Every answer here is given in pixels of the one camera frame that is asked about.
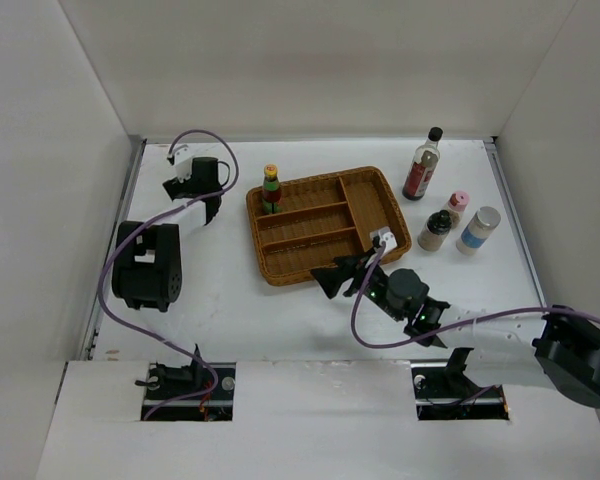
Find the yellow-capped green-label sauce bottle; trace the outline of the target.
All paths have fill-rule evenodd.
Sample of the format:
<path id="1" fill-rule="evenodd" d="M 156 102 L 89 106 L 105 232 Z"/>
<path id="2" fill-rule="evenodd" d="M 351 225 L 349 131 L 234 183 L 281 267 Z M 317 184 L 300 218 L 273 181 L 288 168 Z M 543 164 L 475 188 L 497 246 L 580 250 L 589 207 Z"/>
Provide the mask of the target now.
<path id="1" fill-rule="evenodd" d="M 276 214 L 281 212 L 280 200 L 282 197 L 282 191 L 278 178 L 278 169 L 274 164 L 267 164 L 264 167 L 264 179 L 261 195 L 263 208 L 267 214 Z"/>

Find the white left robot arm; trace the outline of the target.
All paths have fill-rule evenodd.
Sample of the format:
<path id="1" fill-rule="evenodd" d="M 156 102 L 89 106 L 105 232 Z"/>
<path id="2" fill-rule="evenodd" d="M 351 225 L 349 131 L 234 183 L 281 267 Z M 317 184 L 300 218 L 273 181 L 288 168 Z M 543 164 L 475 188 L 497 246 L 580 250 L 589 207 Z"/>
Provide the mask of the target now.
<path id="1" fill-rule="evenodd" d="M 181 246 L 219 213 L 226 186 L 219 178 L 228 163 L 214 157 L 189 157 L 162 183 L 174 207 L 184 209 L 143 230 L 114 260 L 111 288 L 126 307 L 166 313 L 183 284 Z"/>

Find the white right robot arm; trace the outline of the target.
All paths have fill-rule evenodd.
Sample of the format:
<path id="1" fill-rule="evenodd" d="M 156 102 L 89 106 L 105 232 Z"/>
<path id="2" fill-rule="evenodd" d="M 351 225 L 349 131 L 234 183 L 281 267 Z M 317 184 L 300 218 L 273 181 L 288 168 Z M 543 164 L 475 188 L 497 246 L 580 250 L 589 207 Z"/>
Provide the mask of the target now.
<path id="1" fill-rule="evenodd" d="M 491 314 L 436 300 L 410 269 L 387 274 L 379 255 L 338 257 L 312 277 L 328 298 L 367 298 L 404 323 L 406 343 L 451 352 L 444 384 L 463 396 L 500 385 L 552 389 L 600 409 L 600 319 L 566 306 L 520 307 Z"/>

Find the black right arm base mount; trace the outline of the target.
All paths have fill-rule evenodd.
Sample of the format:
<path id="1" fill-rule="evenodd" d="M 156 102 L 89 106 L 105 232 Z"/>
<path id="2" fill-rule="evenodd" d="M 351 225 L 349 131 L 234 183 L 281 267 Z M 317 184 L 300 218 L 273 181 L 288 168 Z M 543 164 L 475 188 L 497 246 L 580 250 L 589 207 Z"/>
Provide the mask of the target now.
<path id="1" fill-rule="evenodd" d="M 448 360 L 411 363 L 416 415 L 421 421 L 509 420 L 501 386 L 480 387 L 465 376 L 469 348 Z"/>

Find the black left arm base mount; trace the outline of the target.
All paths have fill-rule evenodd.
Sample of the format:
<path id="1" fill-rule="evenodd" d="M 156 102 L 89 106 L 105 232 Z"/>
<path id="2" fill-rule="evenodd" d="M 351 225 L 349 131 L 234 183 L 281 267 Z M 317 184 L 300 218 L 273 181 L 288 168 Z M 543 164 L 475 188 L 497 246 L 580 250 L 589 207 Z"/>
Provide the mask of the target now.
<path id="1" fill-rule="evenodd" d="M 180 367 L 150 365 L 144 380 L 140 418 L 162 422 L 228 422 L 233 419 L 236 364 L 212 363 L 218 381 L 195 360 Z"/>

